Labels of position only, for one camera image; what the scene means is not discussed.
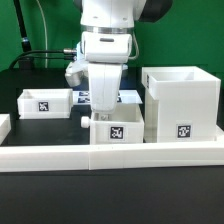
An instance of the black cable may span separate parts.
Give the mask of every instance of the black cable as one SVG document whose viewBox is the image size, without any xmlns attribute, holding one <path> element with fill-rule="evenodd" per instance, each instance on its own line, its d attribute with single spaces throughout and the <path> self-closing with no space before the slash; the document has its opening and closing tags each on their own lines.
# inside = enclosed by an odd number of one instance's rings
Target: black cable
<svg viewBox="0 0 224 224">
<path fill-rule="evenodd" d="M 34 50 L 34 51 L 27 51 L 20 54 L 17 58 L 29 55 L 29 54 L 46 54 L 46 53 L 64 53 L 64 50 Z"/>
<path fill-rule="evenodd" d="M 14 0 L 14 5 L 16 9 L 18 24 L 20 28 L 20 34 L 22 38 L 22 48 L 24 52 L 31 51 L 31 44 L 26 34 L 26 28 L 23 20 L 23 14 L 21 10 L 21 5 L 19 0 Z"/>
<path fill-rule="evenodd" d="M 62 59 L 62 60 L 73 60 L 72 56 L 65 56 L 65 57 L 40 57 L 40 56 L 21 56 L 17 57 L 9 66 L 9 69 L 13 69 L 16 63 L 21 59 Z"/>
</svg>

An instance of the green background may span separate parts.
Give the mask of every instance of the green background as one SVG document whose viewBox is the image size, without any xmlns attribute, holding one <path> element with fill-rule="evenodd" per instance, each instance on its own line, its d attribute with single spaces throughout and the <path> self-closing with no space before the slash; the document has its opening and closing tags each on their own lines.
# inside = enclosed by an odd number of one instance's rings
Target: green background
<svg viewBox="0 0 224 224">
<path fill-rule="evenodd" d="M 44 49 L 44 28 L 35 0 L 20 0 L 32 49 Z M 80 12 L 72 0 L 40 0 L 45 12 L 49 49 L 73 47 L 80 39 Z M 1 0 L 0 71 L 22 53 L 13 0 Z M 129 66 L 196 65 L 224 77 L 224 1 L 174 0 L 157 23 L 136 22 L 140 57 Z M 51 61 L 50 67 L 67 62 Z M 38 61 L 37 67 L 43 67 Z"/>
</svg>

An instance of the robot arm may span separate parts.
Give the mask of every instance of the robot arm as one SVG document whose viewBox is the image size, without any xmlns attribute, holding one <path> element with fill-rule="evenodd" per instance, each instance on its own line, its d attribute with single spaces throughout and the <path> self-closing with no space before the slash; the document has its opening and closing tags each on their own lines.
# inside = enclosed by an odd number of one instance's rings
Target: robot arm
<svg viewBox="0 0 224 224">
<path fill-rule="evenodd" d="M 81 50 L 88 62 L 91 109 L 111 114 L 116 107 L 122 65 L 131 53 L 134 21 L 157 21 L 169 10 L 172 0 L 74 0 L 74 3 L 82 11 Z"/>
</svg>

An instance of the black table surface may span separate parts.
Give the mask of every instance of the black table surface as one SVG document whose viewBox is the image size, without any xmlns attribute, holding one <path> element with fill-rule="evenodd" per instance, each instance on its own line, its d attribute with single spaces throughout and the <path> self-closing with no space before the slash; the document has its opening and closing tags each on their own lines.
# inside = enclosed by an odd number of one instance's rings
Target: black table surface
<svg viewBox="0 0 224 224">
<path fill-rule="evenodd" d="M 126 77 L 126 87 L 139 88 L 138 79 Z M 18 119 L 22 89 L 66 88 L 63 70 L 6 70 L 0 86 L 0 113 L 12 122 L 3 146 L 88 144 L 88 129 L 77 125 L 88 106 L 73 108 L 69 119 Z M 1 224 L 223 222 L 223 166 L 0 173 Z"/>
</svg>

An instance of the small white box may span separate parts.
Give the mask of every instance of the small white box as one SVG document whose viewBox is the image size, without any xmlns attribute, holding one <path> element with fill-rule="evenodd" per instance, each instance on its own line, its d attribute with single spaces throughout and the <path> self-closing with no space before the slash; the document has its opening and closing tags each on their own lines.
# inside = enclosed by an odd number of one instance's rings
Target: small white box
<svg viewBox="0 0 224 224">
<path fill-rule="evenodd" d="M 214 141 L 221 81 L 197 67 L 142 69 L 146 142 Z"/>
<path fill-rule="evenodd" d="M 90 119 L 90 144 L 142 143 L 144 120 L 137 104 L 117 104 L 109 120 Z"/>
<path fill-rule="evenodd" d="M 0 145 L 11 130 L 9 114 L 0 114 Z"/>
<path fill-rule="evenodd" d="M 69 118 L 72 89 L 25 89 L 17 103 L 20 119 Z"/>
</svg>

